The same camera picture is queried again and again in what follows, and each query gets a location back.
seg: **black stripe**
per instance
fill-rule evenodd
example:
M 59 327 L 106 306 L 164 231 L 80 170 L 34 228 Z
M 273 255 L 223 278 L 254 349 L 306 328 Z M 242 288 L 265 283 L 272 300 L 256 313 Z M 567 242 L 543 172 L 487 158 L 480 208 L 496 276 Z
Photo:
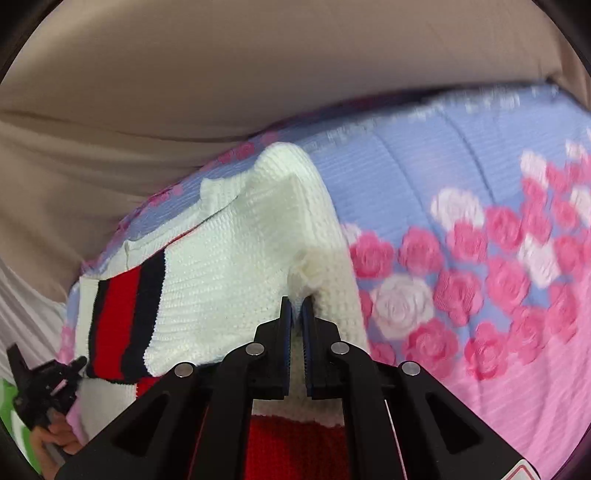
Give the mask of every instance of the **black stripe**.
M 141 266 L 131 338 L 121 359 L 121 372 L 126 382 L 136 383 L 140 378 L 151 377 L 144 364 L 144 352 L 154 333 L 164 266 L 164 250 L 147 259 Z
M 109 291 L 110 280 L 100 280 L 99 288 L 96 291 L 95 303 L 92 307 L 92 321 L 90 323 L 90 331 L 88 332 L 88 367 L 86 367 L 86 375 L 91 378 L 96 378 L 93 364 L 96 358 L 96 332 L 99 329 L 100 314 L 103 312 L 105 306 L 105 299 Z

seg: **floral blanket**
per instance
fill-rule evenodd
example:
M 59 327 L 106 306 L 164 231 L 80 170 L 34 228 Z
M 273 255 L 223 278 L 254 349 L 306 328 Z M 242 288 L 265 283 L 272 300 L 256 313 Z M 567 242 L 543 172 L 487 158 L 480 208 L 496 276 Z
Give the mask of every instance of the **floral blanket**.
M 196 202 L 203 178 L 296 143 L 342 223 L 373 358 L 419 362 L 550 479 L 591 423 L 589 128 L 548 85 L 308 115 L 153 197 L 87 269 Z

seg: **metal screw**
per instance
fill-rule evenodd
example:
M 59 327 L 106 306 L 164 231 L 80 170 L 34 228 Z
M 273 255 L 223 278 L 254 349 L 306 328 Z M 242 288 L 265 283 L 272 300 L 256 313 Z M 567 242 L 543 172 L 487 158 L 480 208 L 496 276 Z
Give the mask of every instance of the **metal screw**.
M 344 355 L 349 352 L 349 345 L 344 342 L 335 342 L 330 346 L 330 350 L 337 355 Z
M 421 366 L 415 362 L 406 362 L 402 364 L 402 371 L 411 377 L 421 373 Z
M 194 369 L 191 364 L 178 364 L 176 367 L 174 367 L 174 374 L 180 378 L 190 377 L 193 374 L 193 370 Z
M 252 356 L 259 356 L 265 351 L 265 347 L 262 346 L 260 343 L 249 343 L 246 346 L 246 353 Z

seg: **human hand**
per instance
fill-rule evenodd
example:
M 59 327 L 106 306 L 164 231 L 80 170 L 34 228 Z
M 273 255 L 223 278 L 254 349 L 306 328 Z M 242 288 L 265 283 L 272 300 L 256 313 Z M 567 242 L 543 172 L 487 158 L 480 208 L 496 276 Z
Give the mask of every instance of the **human hand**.
M 44 446 L 45 444 L 59 445 L 70 455 L 78 453 L 82 448 L 64 415 L 53 412 L 51 421 L 52 423 L 47 430 L 41 427 L 35 427 L 29 439 L 33 452 L 41 466 L 41 474 L 46 480 L 54 480 L 60 469 L 60 465 L 48 453 Z

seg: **red knit fabric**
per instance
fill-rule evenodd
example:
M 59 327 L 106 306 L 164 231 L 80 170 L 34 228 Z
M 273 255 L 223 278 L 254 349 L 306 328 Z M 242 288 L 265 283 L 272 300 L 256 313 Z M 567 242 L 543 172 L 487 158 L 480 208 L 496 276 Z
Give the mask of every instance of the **red knit fabric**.
M 145 394 L 154 384 L 160 380 L 161 377 L 146 377 L 142 378 L 135 384 L 135 398 L 140 398 Z
M 93 362 L 98 378 L 123 380 L 121 357 L 129 345 L 141 267 L 111 278 L 96 332 Z
M 136 396 L 160 378 L 143 378 Z M 279 417 L 251 418 L 245 480 L 349 480 L 345 429 Z

